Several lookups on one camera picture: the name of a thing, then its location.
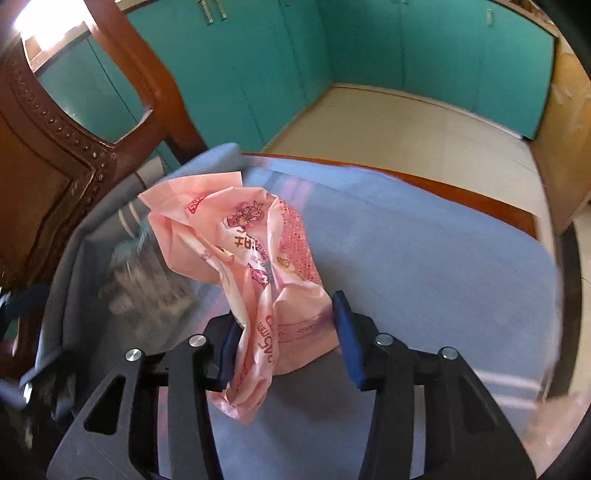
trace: pink plastic package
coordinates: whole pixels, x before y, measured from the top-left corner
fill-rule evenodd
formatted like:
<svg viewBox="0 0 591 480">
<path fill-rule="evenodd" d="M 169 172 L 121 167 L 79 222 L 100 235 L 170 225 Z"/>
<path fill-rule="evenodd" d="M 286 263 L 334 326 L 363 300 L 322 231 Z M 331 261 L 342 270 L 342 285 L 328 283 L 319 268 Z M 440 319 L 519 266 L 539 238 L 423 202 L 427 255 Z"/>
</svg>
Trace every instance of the pink plastic package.
<svg viewBox="0 0 591 480">
<path fill-rule="evenodd" d="M 249 423 L 273 375 L 338 345 L 301 216 L 262 188 L 242 187 L 240 172 L 167 180 L 139 198 L 168 267 L 220 285 L 243 327 L 234 378 L 209 400 Z"/>
</svg>

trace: chair backrest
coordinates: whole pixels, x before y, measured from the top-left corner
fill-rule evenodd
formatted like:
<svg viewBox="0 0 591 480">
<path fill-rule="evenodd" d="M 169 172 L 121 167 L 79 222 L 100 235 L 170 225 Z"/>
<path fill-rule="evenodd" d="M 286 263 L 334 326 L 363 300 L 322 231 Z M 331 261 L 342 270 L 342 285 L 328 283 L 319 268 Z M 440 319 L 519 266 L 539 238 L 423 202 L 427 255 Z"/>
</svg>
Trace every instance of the chair backrest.
<svg viewBox="0 0 591 480">
<path fill-rule="evenodd" d="M 21 39 L 9 43 L 0 56 L 2 292 L 49 283 L 73 229 L 161 141 L 181 163 L 207 148 L 174 78 L 125 14 L 113 0 L 85 3 L 91 35 L 137 91 L 144 117 L 116 143 L 98 138 L 43 89 Z M 41 315 L 21 321 L 16 340 L 0 344 L 0 377 L 33 366 Z"/>
</svg>

